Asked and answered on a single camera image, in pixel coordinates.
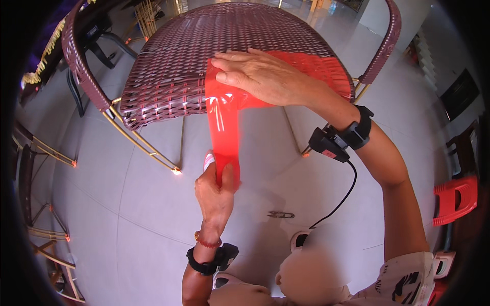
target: red plastic chair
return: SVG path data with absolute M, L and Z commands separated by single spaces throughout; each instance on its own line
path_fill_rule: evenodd
M 456 209 L 456 191 L 461 194 L 461 203 Z M 434 187 L 439 196 L 439 216 L 432 220 L 433 226 L 454 222 L 476 207 L 478 199 L 478 181 L 476 175 L 452 180 Z

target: tiled floor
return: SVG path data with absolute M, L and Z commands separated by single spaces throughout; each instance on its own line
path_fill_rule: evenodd
M 190 9 L 213 2 L 188 1 Z M 268 3 L 277 5 L 278 1 Z M 310 15 L 309 3 L 298 0 L 285 0 L 282 8 L 309 21 L 352 76 L 362 74 L 382 40 L 358 24 L 355 13 L 341 4 L 333 14 L 320 9 Z M 126 54 L 118 56 L 114 70 L 104 67 L 97 75 L 109 98 L 120 96 L 133 63 Z M 428 241 L 434 246 L 438 229 L 431 225 L 432 188 L 449 178 L 436 95 L 425 84 L 421 70 L 395 50 L 360 104 L 375 113 L 374 120 L 403 155 Z M 76 261 L 81 293 L 89 305 L 180 304 L 185 253 L 194 245 L 193 233 L 201 222 L 194 180 L 202 171 L 204 153 L 211 148 L 206 115 L 186 118 L 183 174 L 175 176 L 125 139 L 93 104 L 84 118 L 73 108 L 69 112 L 60 151 L 76 156 L 78 166 L 56 164 L 51 198 L 72 237 L 68 244 L 59 244 L 58 251 L 65 256 L 71 253 Z M 287 112 L 302 147 L 313 129 L 324 125 L 305 108 L 288 107 Z M 178 161 L 181 124 L 178 118 L 140 132 Z M 348 165 L 320 154 L 301 158 L 280 108 L 245 110 L 241 126 L 243 185 L 222 237 L 240 249 L 229 271 L 244 281 L 267 285 L 280 296 L 273 277 L 290 253 L 290 237 L 336 207 L 353 173 Z M 326 223 L 355 245 L 362 268 L 349 288 L 356 292 L 375 280 L 383 263 L 384 222 L 381 188 L 350 153 L 358 182 Z M 296 218 L 272 219 L 268 211 L 293 212 Z

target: red plastic tape strip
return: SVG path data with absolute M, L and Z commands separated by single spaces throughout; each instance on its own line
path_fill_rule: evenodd
M 325 82 L 346 101 L 350 101 L 349 76 L 336 57 L 319 57 L 282 51 L 269 51 L 267 53 L 289 63 L 300 72 Z M 223 168 L 231 163 L 233 165 L 234 185 L 235 188 L 238 188 L 240 184 L 238 110 L 273 105 L 255 98 L 246 91 L 219 83 L 216 81 L 216 74 L 220 71 L 221 69 L 211 65 L 211 59 L 208 59 L 204 86 L 209 129 L 216 157 L 216 182 L 218 186 L 221 186 Z

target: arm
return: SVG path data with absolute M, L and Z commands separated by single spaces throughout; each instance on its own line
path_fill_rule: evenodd
M 226 165 L 222 175 L 222 187 L 216 185 L 216 164 L 212 163 L 196 180 L 196 198 L 202 212 L 199 239 L 214 244 L 219 241 L 233 210 L 233 168 Z M 199 263 L 213 261 L 216 249 L 196 243 L 194 259 Z M 213 276 L 202 276 L 189 264 L 182 278 L 182 304 L 184 306 L 208 305 Z
M 359 122 L 356 107 L 325 83 L 310 78 L 262 51 L 216 53 L 212 64 L 223 70 L 216 79 L 241 88 L 264 102 L 297 105 L 301 102 L 336 129 Z M 386 134 L 372 123 L 370 141 L 356 151 L 383 190 L 385 212 L 385 261 L 428 251 L 422 218 L 405 163 Z

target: red beaded bracelet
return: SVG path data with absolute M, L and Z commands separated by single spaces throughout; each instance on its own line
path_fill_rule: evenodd
M 202 245 L 206 248 L 210 248 L 210 249 L 217 249 L 221 246 L 221 238 L 216 243 L 207 243 L 207 242 L 203 242 L 203 241 L 199 240 L 199 233 L 200 233 L 200 231 L 196 231 L 194 233 L 194 238 L 196 239 L 197 242 L 199 242 L 200 245 Z

